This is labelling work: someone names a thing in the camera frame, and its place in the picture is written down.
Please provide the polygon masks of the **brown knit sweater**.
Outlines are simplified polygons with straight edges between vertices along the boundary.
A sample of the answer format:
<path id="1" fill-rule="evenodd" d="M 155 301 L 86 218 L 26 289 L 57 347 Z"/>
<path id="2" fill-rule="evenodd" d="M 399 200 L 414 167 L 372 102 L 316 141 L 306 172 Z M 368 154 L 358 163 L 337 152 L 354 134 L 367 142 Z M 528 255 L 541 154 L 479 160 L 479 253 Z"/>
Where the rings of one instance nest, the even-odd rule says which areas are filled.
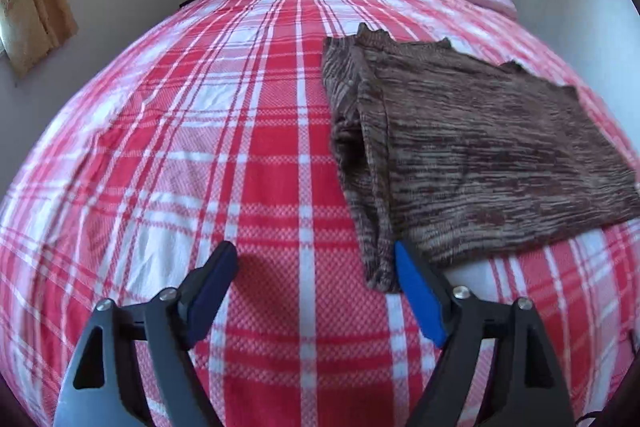
<path id="1" fill-rule="evenodd" d="M 360 25 L 324 40 L 330 147 L 369 287 L 398 291 L 399 239 L 439 268 L 638 217 L 636 175 L 575 88 L 448 40 Z"/>

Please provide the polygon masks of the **red plaid bed sheet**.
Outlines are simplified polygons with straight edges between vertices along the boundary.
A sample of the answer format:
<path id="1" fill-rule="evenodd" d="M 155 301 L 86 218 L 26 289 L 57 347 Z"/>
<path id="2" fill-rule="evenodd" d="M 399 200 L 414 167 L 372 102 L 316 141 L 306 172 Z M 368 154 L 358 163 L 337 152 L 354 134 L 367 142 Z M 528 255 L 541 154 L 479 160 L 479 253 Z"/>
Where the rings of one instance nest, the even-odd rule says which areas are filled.
<path id="1" fill-rule="evenodd" d="M 239 273 L 192 352 L 224 423 L 405 424 L 438 353 L 404 297 L 364 283 L 320 79 L 323 39 L 360 23 L 571 84 L 638 164 L 557 55 L 470 2 L 198 0 L 61 109 L 3 199 L 1 374 L 32 421 L 52 424 L 100 299 L 149 299 L 228 239 Z"/>

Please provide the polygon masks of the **yellow curtain side window right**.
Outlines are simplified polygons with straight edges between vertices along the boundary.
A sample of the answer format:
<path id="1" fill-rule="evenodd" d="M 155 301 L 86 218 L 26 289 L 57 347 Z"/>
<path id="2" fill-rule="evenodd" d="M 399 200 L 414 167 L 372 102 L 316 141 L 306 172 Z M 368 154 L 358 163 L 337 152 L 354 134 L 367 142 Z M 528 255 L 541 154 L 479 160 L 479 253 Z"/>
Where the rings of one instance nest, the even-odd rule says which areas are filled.
<path id="1" fill-rule="evenodd" d="M 77 34 L 67 0 L 1 0 L 1 39 L 15 74 L 26 74 Z"/>

